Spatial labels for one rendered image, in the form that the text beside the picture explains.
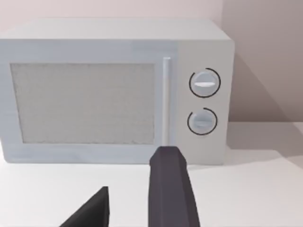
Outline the large round microwave knob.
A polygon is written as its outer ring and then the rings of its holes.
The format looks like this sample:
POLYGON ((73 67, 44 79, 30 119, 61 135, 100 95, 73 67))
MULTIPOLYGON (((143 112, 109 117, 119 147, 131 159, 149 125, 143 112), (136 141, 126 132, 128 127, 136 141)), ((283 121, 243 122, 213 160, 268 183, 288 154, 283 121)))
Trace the large round microwave knob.
POLYGON ((211 68, 194 72, 189 79, 190 91, 199 98, 214 96, 221 87, 220 75, 211 68))

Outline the pale microwave door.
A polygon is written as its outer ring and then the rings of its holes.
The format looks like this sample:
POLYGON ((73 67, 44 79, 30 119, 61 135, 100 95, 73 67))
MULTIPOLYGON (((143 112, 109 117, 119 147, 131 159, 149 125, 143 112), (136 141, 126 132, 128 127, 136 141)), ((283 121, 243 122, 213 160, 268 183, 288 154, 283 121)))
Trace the pale microwave door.
POLYGON ((175 142, 178 46, 167 40, 0 39, 9 163, 147 164, 162 146, 163 58, 175 142))

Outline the small round microwave knob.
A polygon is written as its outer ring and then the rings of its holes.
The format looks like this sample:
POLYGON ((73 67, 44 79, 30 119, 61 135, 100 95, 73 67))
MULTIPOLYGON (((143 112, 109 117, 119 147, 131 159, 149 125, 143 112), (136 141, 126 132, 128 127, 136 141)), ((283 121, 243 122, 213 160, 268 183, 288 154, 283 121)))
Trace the small round microwave knob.
POLYGON ((209 109, 203 108, 199 112, 191 112, 187 118, 187 127, 195 135, 205 136, 212 133, 218 124, 216 113, 209 109))

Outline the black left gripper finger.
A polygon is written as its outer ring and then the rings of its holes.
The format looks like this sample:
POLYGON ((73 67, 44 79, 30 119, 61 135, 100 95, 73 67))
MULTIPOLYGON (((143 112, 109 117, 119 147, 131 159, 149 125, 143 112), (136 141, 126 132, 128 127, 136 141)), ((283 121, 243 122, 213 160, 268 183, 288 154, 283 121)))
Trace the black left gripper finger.
POLYGON ((109 227, 108 186, 102 187, 59 227, 109 227))

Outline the pale microwave oven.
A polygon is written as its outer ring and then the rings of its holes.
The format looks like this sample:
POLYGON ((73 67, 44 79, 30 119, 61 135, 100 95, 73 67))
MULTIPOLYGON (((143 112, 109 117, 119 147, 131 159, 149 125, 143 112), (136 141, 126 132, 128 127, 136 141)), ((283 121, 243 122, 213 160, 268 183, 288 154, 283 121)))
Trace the pale microwave oven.
POLYGON ((224 160, 230 108, 233 40, 216 24, 196 18, 41 18, 0 34, 0 39, 113 39, 167 40, 178 46, 175 84, 175 142, 188 164, 220 165, 224 160), (214 69, 221 87, 209 98, 199 98, 189 89, 194 72, 214 69), (203 108, 218 117, 216 129, 205 136, 187 127, 191 112, 203 108))

